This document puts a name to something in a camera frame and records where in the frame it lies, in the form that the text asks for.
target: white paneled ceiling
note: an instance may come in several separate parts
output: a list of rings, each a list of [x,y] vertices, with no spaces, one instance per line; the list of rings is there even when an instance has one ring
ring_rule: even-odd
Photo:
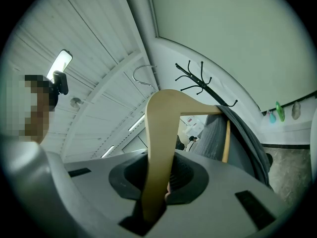
[[[69,93],[59,96],[41,145],[65,162],[99,158],[133,138],[127,128],[154,92],[132,79],[149,60],[126,0],[37,0],[12,33],[2,64],[46,76],[64,49],[73,56],[64,71]],[[157,88],[150,69],[136,76]],[[84,104],[71,107],[73,97]]]

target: black coat rack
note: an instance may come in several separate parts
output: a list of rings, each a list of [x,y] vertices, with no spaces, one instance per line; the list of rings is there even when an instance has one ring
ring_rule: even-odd
[[[236,103],[238,102],[238,100],[236,100],[234,102],[233,105],[229,106],[228,104],[226,104],[226,102],[219,96],[217,95],[209,86],[207,86],[210,82],[211,82],[211,79],[212,77],[210,77],[209,79],[209,82],[208,83],[205,83],[204,82],[204,79],[203,79],[203,62],[201,62],[201,80],[196,77],[193,73],[190,72],[189,70],[189,64],[190,64],[190,60],[188,61],[188,65],[187,65],[187,69],[188,69],[188,72],[186,70],[184,70],[181,66],[179,66],[177,63],[175,64],[176,65],[176,68],[178,68],[179,70],[181,70],[183,73],[185,73],[185,75],[183,76],[180,76],[178,77],[177,79],[175,79],[175,81],[177,81],[178,79],[180,79],[181,77],[188,77],[190,78],[191,80],[193,80],[197,85],[192,85],[192,86],[189,86],[189,87],[186,87],[184,89],[180,89],[181,91],[184,91],[186,89],[189,89],[189,88],[192,88],[192,87],[200,87],[202,90],[197,93],[197,95],[201,94],[204,90],[209,93],[216,101],[219,102],[220,105],[222,106],[226,106],[226,107],[233,107],[234,105],[236,105]]]

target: wooden clothes hanger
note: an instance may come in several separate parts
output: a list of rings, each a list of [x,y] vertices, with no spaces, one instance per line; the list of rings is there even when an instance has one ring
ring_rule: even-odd
[[[143,218],[154,223],[165,204],[167,184],[175,152],[180,116],[218,115],[216,106],[202,104],[176,90],[161,90],[152,95],[145,110],[145,127],[148,141],[148,171],[141,195]],[[223,154],[226,162],[229,152],[230,123]]]

